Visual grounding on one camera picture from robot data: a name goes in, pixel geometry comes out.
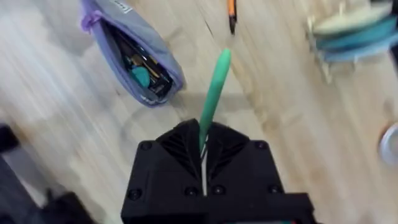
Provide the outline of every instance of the screw hole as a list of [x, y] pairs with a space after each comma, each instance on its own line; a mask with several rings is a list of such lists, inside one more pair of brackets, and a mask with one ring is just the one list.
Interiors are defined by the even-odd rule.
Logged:
[[268, 144], [265, 141], [258, 141], [255, 143], [255, 146], [258, 149], [266, 149]]
[[268, 187], [268, 192], [271, 194], [277, 194], [277, 193], [282, 193], [282, 187], [278, 186], [278, 185], [271, 185]]
[[144, 150], [144, 151], [149, 150], [149, 149], [152, 148], [152, 143], [149, 142], [149, 141], [143, 142], [143, 143], [141, 143], [140, 148], [141, 148], [142, 150]]
[[222, 185], [216, 185], [212, 188], [212, 192], [214, 195], [224, 195], [226, 193], [226, 189]]
[[196, 197], [199, 194], [199, 190], [196, 187], [187, 187], [184, 190], [184, 194], [189, 197]]
[[136, 201], [140, 199], [142, 196], [142, 190], [141, 189], [134, 189], [134, 190], [129, 190], [129, 193], [127, 194], [127, 197], [130, 200]]

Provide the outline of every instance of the pencil case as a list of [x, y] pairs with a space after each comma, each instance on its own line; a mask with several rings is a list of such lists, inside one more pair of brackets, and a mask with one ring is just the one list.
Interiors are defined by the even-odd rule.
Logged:
[[[81, 3], [82, 29], [94, 35], [112, 71], [137, 101], [151, 108], [160, 106], [183, 87], [180, 65], [160, 35], [131, 6], [120, 0]], [[136, 67], [132, 55], [144, 65]]]

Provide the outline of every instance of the white object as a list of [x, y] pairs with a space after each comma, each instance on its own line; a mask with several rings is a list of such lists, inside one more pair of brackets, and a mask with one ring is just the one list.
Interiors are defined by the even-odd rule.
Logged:
[[380, 156], [389, 165], [398, 165], [398, 123], [384, 133], [380, 145]]
[[331, 35], [355, 30], [377, 22], [391, 13], [391, 2], [367, 4], [351, 11], [340, 9], [338, 14], [314, 24], [313, 33]]

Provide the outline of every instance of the wooden surface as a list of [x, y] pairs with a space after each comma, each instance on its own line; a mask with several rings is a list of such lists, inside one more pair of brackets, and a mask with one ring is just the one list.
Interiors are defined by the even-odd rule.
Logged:
[[398, 223], [397, 169], [377, 154], [394, 120], [398, 82], [388, 54], [325, 85], [308, 50], [306, 17], [337, 2], [130, 0], [167, 41], [187, 78], [168, 105], [148, 109], [117, 82], [78, 28], [77, 0], [0, 1], [0, 109], [24, 140], [6, 156], [36, 201], [75, 191], [100, 223], [119, 212], [137, 144], [199, 118], [216, 59], [233, 65], [216, 121], [270, 142], [288, 192], [308, 192], [323, 223]]

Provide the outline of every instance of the label on pencil case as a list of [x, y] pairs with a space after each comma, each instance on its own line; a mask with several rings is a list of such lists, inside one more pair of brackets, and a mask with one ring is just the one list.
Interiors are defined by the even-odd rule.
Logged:
[[110, 0], [110, 1], [113, 2], [115, 5], [117, 5], [125, 14], [132, 10], [132, 7], [128, 6], [126, 3], [120, 2], [118, 0]]

